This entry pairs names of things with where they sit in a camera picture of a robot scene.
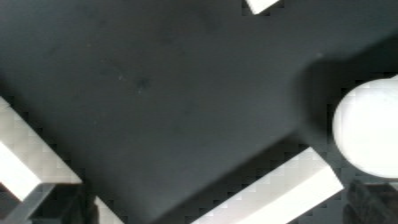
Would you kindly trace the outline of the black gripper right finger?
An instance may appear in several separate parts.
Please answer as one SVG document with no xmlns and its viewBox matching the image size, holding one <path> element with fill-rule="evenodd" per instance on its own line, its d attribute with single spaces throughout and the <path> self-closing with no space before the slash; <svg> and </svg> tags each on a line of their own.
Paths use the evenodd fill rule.
<svg viewBox="0 0 398 224">
<path fill-rule="evenodd" d="M 398 224 L 398 190 L 387 183 L 350 183 L 346 224 Z"/>
</svg>

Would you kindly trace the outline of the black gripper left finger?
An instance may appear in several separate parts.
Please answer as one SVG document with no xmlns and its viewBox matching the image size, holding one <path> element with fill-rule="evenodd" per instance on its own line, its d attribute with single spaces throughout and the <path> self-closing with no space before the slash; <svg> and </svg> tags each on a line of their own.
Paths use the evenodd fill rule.
<svg viewBox="0 0 398 224">
<path fill-rule="evenodd" d="M 85 184 L 42 183 L 0 224 L 95 224 L 94 198 Z"/>
</svg>

